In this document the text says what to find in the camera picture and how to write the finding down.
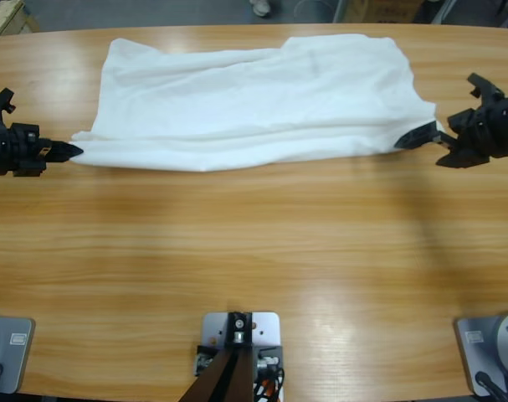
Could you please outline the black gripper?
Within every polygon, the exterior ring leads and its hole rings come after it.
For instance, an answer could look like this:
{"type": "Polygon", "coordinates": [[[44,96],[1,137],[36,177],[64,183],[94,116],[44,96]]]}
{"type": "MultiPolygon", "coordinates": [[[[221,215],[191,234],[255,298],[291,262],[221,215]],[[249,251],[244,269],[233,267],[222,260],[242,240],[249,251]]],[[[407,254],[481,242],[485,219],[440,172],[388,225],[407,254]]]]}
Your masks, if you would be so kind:
{"type": "Polygon", "coordinates": [[[508,157],[508,98],[461,111],[449,117],[448,124],[458,135],[456,139],[432,121],[401,136],[394,147],[415,149],[427,143],[454,147],[436,162],[444,168],[472,168],[488,163],[491,157],[508,157]]]}
{"type": "Polygon", "coordinates": [[[47,163],[67,162],[84,151],[67,142],[41,138],[39,126],[0,123],[0,176],[39,177],[47,163]]]}

